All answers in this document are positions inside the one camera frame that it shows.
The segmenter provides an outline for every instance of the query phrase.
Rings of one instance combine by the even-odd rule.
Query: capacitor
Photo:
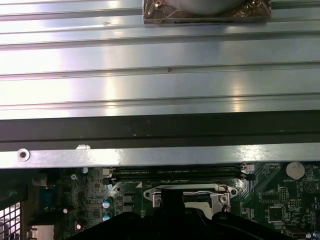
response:
[[[112,218],[112,213],[111,212],[107,212],[103,218],[102,218],[102,221],[107,221],[109,220],[110,218]]]
[[[88,224],[88,221],[84,218],[81,218],[76,221],[75,228],[77,230],[82,230],[85,228],[85,226],[87,226],[87,224]]]
[[[81,172],[82,172],[83,174],[87,174],[87,173],[89,172],[89,168],[87,168],[87,167],[82,167],[82,168],[81,168]]]
[[[63,212],[64,214],[68,214],[68,213],[70,213],[73,209],[75,209],[74,206],[67,206],[67,207],[64,207],[64,208],[62,209],[62,212]]]
[[[108,209],[108,208],[110,208],[111,203],[112,203],[112,198],[109,197],[102,202],[102,207],[104,209]]]
[[[305,167],[301,162],[294,161],[286,166],[286,174],[294,180],[301,179],[305,173]]]

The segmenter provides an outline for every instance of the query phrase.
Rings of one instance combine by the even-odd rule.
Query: motherboard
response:
[[[64,240],[123,212],[142,217],[160,206],[161,190],[181,189],[186,207],[207,218],[225,210],[296,239],[320,239],[320,163],[50,169],[43,214],[59,212]]]

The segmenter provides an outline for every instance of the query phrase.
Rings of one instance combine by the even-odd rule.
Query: shiny metal surface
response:
[[[206,214],[207,218],[212,217],[212,215],[221,212],[225,209],[227,212],[231,211],[231,198],[237,195],[237,189],[235,187],[230,187],[227,185],[220,185],[216,183],[212,184],[183,184],[183,185],[160,185],[158,187],[149,189],[143,192],[145,199],[152,201],[152,207],[158,208],[161,204],[161,190],[181,190],[183,195],[207,195],[211,200],[210,213]]]
[[[76,149],[30,151],[20,161],[16,151],[0,152],[0,169],[69,168],[101,166],[160,166],[252,162],[319,161],[320,143]]]
[[[240,5],[245,0],[166,0],[184,12],[199,15],[219,14]]]
[[[0,119],[319,110],[319,3],[145,26],[141,0],[2,0]]]

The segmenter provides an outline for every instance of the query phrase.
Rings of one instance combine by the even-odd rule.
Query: green circuit board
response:
[[[192,182],[186,180],[184,184],[218,182],[234,187],[238,192],[231,199],[232,213],[284,234],[290,226],[313,231],[317,228],[320,211],[320,164],[304,163],[300,179],[288,176],[286,167],[285,163],[250,164],[244,171],[254,174],[255,180],[200,178]],[[63,227],[58,228],[56,240],[64,240],[123,212],[133,211],[144,217],[153,208],[152,201],[144,197],[144,191],[164,184],[157,180],[127,180],[107,185],[104,179],[111,170],[101,167],[59,171],[61,178],[53,186],[54,205],[72,205],[74,209],[60,223]],[[174,179],[165,182],[180,183]],[[76,227],[78,219],[86,220],[81,229]]]

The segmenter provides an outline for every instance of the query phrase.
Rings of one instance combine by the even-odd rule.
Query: mounting hole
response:
[[[26,162],[29,160],[29,158],[30,158],[30,152],[27,149],[22,148],[17,152],[17,159],[20,162]]]
[[[19,156],[20,156],[20,158],[24,159],[27,156],[27,154],[26,154],[26,152],[22,151],[19,153]]]

